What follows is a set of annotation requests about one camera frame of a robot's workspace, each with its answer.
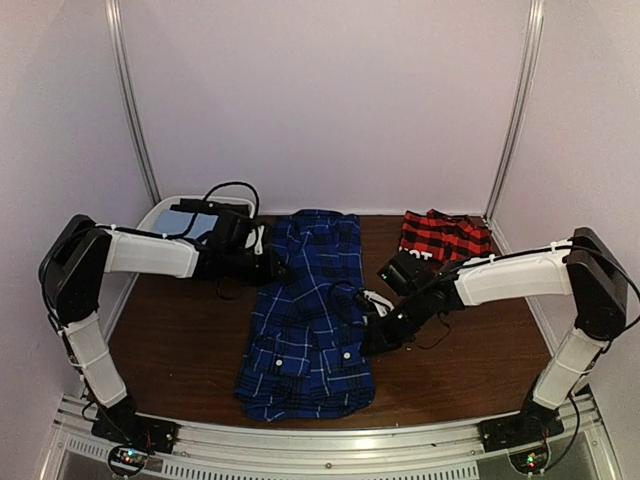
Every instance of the black wire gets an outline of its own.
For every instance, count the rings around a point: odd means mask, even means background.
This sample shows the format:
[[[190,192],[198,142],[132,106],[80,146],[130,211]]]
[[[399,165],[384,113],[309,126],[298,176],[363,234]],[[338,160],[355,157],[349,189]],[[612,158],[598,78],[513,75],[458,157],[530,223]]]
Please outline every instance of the black wire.
[[[87,410],[89,410],[94,403],[96,402],[92,400],[82,408],[82,418],[84,418],[87,422],[96,423],[98,421],[96,418],[91,419],[91,418],[87,418],[86,416]]]
[[[107,455],[107,465],[109,466],[109,470],[111,470],[113,473],[115,473],[116,475],[119,475],[121,477],[124,477],[124,476],[134,477],[134,476],[136,476],[137,474],[139,474],[144,469],[144,467],[147,466],[147,460],[149,460],[149,457],[151,456],[151,447],[148,446],[147,447],[147,451],[144,452],[147,455],[147,458],[146,458],[145,462],[142,465],[139,465],[138,467],[136,467],[136,469],[131,471],[131,472],[129,470],[125,470],[124,468],[118,468],[118,467],[114,467],[113,465],[111,465],[111,459],[115,456],[114,454],[115,454],[115,452],[117,450],[120,450],[122,448],[134,448],[136,450],[138,450],[138,449],[135,447],[135,444],[134,444],[133,440],[131,440],[131,437],[129,437],[129,435],[127,435],[120,427],[118,427],[115,424],[115,422],[113,420],[111,420],[111,418],[109,418],[109,416],[106,414],[106,412],[102,408],[102,406],[98,402],[94,402],[94,403],[95,403],[96,407],[98,407],[98,410],[100,410],[102,412],[102,415],[109,421],[111,426],[113,428],[115,428],[118,432],[120,432],[120,434],[124,437],[125,441],[127,442],[127,443],[122,443],[120,445],[116,445],[115,447],[113,447],[109,451],[109,454]],[[83,412],[82,417],[85,420],[89,420],[84,416],[84,412],[85,412],[84,408],[83,408],[82,412]]]
[[[258,240],[260,240],[260,227],[265,225],[264,223],[257,223],[254,222],[253,224],[253,243],[251,245],[249,245],[248,247],[244,247],[245,251],[251,251],[253,250],[256,245],[258,244]],[[207,235],[209,235],[210,232],[204,232],[203,234],[201,234],[197,239],[196,242],[198,244],[198,246],[202,246],[203,243],[206,239],[207,239]]]
[[[573,444],[576,441],[576,438],[578,437],[578,432],[580,431],[580,410],[578,409],[578,406],[576,405],[576,402],[573,400],[571,395],[569,395],[569,401],[571,402],[571,405],[573,405],[573,409],[576,411],[576,429],[573,432],[573,435],[571,436],[571,440],[569,440],[567,447],[564,449],[564,452],[560,454],[560,456],[556,459],[555,462],[553,462],[548,467],[544,467],[544,473],[547,473],[552,468],[555,468],[556,465],[558,465],[562,461],[562,459],[567,455],[567,453],[569,453],[569,451],[571,450],[571,447],[573,447]]]
[[[91,395],[93,396],[93,398],[95,398],[95,395],[94,395],[93,391],[91,390],[91,387],[89,386],[89,384],[86,383],[86,382],[85,382],[85,384],[86,384],[87,388],[89,389],[89,391],[91,392]],[[116,423],[113,420],[111,420],[111,417],[109,417],[109,415],[107,415],[106,410],[102,407],[102,405],[100,405],[100,402],[94,401],[94,403],[95,403],[96,407],[98,407],[98,410],[100,410],[100,413],[102,413],[102,416],[107,419],[107,421],[111,424],[111,426],[113,428],[116,429],[116,431],[118,431],[118,433],[120,433],[122,438],[124,438],[124,440],[126,442],[128,442],[130,445],[133,445],[133,440],[131,439],[131,437],[124,430],[122,430],[118,425],[116,425]]]
[[[451,330],[452,330],[451,324],[449,322],[445,322],[441,317],[438,317],[438,320],[440,320],[440,324],[447,329],[447,332],[442,337],[440,337],[438,340],[436,340],[434,343],[429,345],[428,347],[425,347],[423,345],[420,345],[419,343],[416,343],[415,344],[416,347],[418,347],[420,350],[431,350],[432,348],[437,347],[451,333]]]
[[[251,185],[250,183],[247,182],[238,182],[238,181],[233,181],[233,182],[224,182],[224,183],[219,183],[218,185],[216,185],[215,187],[212,187],[206,194],[204,197],[202,197],[202,201],[206,202],[209,197],[217,190],[220,190],[221,188],[224,187],[232,187],[232,186],[239,186],[239,187],[246,187],[249,190],[251,190],[251,193],[253,193],[253,196],[255,197],[255,201],[256,201],[256,209],[255,212],[253,214],[253,218],[256,218],[258,216],[258,211],[260,210],[260,196],[258,195],[258,191],[255,189],[255,187],[253,185]],[[191,229],[193,228],[193,226],[196,223],[196,219],[198,218],[198,214],[200,212],[194,212],[194,214],[191,216],[191,221],[189,222],[189,224],[187,225],[187,228],[181,232],[181,233],[176,233],[174,235],[167,235],[167,240],[178,240],[180,238],[184,238],[186,237],[190,232]]]

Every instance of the brown wooden surface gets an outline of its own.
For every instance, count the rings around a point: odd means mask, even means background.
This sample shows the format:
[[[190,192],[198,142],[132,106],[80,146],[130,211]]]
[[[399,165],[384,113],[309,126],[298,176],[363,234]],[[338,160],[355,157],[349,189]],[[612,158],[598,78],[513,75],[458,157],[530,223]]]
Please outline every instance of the brown wooden surface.
[[[376,276],[396,252],[401,217],[362,217],[367,288],[394,298]],[[549,354],[524,300],[454,312],[437,347],[408,345],[374,357],[374,402],[337,420],[275,424],[243,416],[233,387],[256,291],[217,298],[215,285],[141,276],[110,342],[116,365],[141,412],[182,420],[269,428],[369,428],[418,425],[517,410]],[[431,320],[417,336],[445,333]]]

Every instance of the shirt pocket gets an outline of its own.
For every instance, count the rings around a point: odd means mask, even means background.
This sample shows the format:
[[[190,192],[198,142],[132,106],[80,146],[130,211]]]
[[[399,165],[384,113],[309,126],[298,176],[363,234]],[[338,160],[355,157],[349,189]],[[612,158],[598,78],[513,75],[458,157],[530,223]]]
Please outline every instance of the shirt pocket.
[[[366,363],[360,355],[361,342],[339,348],[327,348],[321,351],[323,370],[329,375],[349,374],[353,369],[361,369]]]
[[[258,337],[248,356],[249,365],[258,373],[303,377],[309,375],[311,345],[308,328],[295,338],[277,335]]]

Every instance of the ventilation slot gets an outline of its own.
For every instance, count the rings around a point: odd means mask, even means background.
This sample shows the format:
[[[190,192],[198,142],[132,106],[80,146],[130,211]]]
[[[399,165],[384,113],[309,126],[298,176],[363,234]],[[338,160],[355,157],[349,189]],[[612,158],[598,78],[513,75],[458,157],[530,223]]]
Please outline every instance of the ventilation slot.
[[[162,475],[170,480],[292,480],[289,476],[267,477],[253,476],[250,472],[246,474],[237,472],[220,471],[215,467],[194,466],[193,464],[182,463],[179,459],[165,460],[162,466]],[[479,480],[478,469],[475,462],[465,462],[450,467],[436,467],[425,469],[419,474],[400,474],[389,477],[361,477],[361,480]]]
[[[92,440],[78,439],[71,437],[67,444],[67,449],[85,457],[104,461],[107,458],[107,450],[99,443]]]

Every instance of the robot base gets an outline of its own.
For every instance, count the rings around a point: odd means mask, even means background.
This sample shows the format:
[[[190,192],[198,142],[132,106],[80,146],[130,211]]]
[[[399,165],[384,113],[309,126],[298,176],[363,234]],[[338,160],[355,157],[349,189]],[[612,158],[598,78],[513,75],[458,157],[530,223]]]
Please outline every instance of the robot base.
[[[545,422],[542,427],[537,419],[526,417],[521,413],[485,420],[478,425],[480,439],[487,453],[539,442],[543,439],[541,432],[545,429],[547,437],[564,432],[562,421],[555,417]]]
[[[158,453],[173,452],[173,444],[178,435],[178,425],[176,423],[136,415],[135,425],[137,431],[141,432],[137,438],[133,439],[133,447],[136,450],[141,452],[149,450],[146,435],[148,432],[151,438],[151,451]],[[123,442],[122,433],[102,415],[98,415],[96,418],[96,422],[91,428],[91,434],[111,442]]]

